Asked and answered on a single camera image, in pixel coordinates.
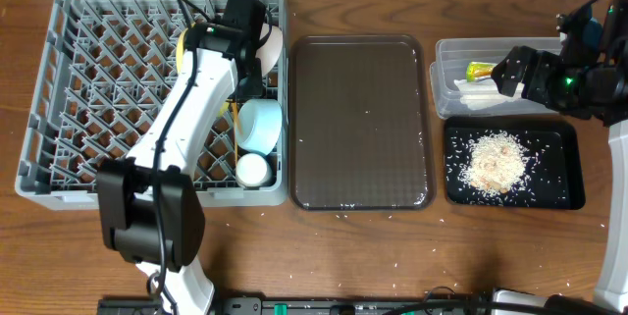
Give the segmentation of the wooden chopstick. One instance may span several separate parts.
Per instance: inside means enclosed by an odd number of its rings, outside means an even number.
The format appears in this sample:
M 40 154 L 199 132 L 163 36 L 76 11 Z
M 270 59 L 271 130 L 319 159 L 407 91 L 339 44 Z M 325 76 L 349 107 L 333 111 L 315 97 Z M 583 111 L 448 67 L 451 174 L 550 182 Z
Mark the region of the wooden chopstick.
M 239 146 L 237 142 L 237 135 L 240 129 L 239 117 L 238 117 L 238 104 L 236 101 L 231 102 L 231 112 L 233 114 L 234 122 L 234 150 L 235 150 L 235 164 L 237 165 L 239 159 Z

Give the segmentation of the green yellow snack wrapper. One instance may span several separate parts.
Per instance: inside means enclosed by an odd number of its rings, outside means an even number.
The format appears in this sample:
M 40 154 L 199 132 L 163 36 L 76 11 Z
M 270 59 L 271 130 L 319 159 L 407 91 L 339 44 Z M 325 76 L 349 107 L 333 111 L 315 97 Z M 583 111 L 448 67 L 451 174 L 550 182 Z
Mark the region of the green yellow snack wrapper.
M 490 79 L 495 66 L 495 63 L 470 62 L 465 72 L 466 81 L 477 82 Z

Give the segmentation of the light blue bowl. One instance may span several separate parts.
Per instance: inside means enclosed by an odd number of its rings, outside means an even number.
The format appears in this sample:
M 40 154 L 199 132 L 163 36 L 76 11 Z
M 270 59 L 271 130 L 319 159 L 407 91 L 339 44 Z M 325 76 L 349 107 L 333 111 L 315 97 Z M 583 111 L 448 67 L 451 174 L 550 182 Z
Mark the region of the light blue bowl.
M 238 146 L 266 156 L 275 148 L 282 130 L 282 108 L 274 99 L 250 99 L 238 111 Z

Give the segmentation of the yellow round plate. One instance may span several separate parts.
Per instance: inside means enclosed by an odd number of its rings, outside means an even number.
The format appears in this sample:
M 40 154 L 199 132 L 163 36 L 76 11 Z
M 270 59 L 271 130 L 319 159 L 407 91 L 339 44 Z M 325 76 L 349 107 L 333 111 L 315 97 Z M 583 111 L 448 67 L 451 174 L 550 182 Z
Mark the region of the yellow round plate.
M 182 70 L 182 66 L 183 66 L 183 54 L 184 54 L 184 42 L 185 42 L 185 37 L 188 31 L 188 27 L 185 28 L 182 33 L 180 34 L 178 41 L 177 41 L 177 46 L 176 46 L 176 70 L 177 73 L 179 73 Z

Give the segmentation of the white plastic cup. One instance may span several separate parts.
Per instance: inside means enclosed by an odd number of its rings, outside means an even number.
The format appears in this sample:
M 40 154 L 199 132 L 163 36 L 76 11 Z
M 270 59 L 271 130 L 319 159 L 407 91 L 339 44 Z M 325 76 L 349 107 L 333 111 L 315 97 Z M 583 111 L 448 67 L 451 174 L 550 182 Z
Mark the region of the white plastic cup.
M 263 156 L 247 153 L 240 157 L 235 167 L 236 182 L 245 188 L 256 188 L 270 182 L 272 170 Z

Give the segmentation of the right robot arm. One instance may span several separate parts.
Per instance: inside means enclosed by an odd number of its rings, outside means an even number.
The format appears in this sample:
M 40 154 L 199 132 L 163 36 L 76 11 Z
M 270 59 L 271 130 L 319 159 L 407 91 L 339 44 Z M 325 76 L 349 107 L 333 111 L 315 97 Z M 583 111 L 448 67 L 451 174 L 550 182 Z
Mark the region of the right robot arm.
M 591 16 L 591 0 L 559 14 L 559 54 L 515 46 L 492 70 L 497 90 L 560 114 L 602 121 L 609 128 L 611 204 L 602 273 L 594 304 L 627 312 L 627 0 L 611 0 L 604 22 Z

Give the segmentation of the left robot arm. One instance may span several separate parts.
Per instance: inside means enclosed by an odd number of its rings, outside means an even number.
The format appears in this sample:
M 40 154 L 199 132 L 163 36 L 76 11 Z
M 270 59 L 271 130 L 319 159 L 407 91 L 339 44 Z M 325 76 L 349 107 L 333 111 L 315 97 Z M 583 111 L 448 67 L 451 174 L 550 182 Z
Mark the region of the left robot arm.
M 260 57 L 271 35 L 260 0 L 228 0 L 210 23 L 188 23 L 178 78 L 157 118 L 120 160 L 104 161 L 96 192 L 104 245 L 147 276 L 144 298 L 105 297 L 100 314 L 206 314 L 214 286 L 198 259 L 205 216 L 192 182 L 221 106 L 268 74 L 280 50 Z

